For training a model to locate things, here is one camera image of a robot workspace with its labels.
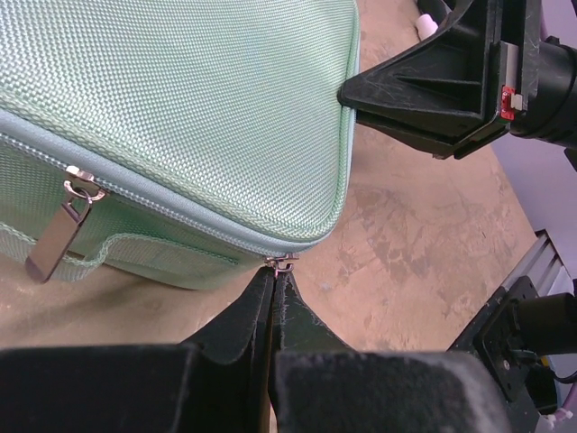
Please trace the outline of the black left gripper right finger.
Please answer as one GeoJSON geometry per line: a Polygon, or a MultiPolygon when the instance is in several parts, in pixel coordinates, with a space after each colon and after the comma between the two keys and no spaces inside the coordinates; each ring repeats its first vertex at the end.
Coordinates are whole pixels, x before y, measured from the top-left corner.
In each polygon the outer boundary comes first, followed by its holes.
{"type": "Polygon", "coordinates": [[[281,432],[509,432],[500,393],[464,352],[359,352],[302,300],[274,296],[269,393],[281,432]]]}

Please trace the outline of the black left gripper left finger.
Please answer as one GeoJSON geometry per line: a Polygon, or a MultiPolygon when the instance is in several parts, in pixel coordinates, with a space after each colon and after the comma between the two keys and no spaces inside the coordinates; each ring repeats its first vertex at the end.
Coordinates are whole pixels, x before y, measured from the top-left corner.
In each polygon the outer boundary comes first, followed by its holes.
{"type": "Polygon", "coordinates": [[[4,432],[266,432],[274,273],[177,344],[5,349],[4,432]]]}

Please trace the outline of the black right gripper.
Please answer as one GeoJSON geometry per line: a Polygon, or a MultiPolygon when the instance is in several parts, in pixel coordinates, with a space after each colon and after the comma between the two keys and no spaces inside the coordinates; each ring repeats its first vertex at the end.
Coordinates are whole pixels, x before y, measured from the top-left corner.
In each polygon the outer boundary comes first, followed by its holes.
{"type": "MultiPolygon", "coordinates": [[[[498,1],[458,1],[429,38],[347,79],[338,100],[358,124],[439,159],[500,134],[498,1]]],[[[523,110],[510,133],[576,152],[576,49],[543,37],[540,1],[505,1],[501,39],[519,48],[523,110]]]]}

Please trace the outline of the mint green medicine case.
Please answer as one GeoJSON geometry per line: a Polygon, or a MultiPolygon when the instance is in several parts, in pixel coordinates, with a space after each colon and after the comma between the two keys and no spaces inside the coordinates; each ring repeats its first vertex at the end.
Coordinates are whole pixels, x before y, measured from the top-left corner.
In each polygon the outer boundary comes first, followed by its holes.
{"type": "Polygon", "coordinates": [[[319,244],[359,40],[353,1],[2,2],[2,253],[205,290],[319,244]]]}

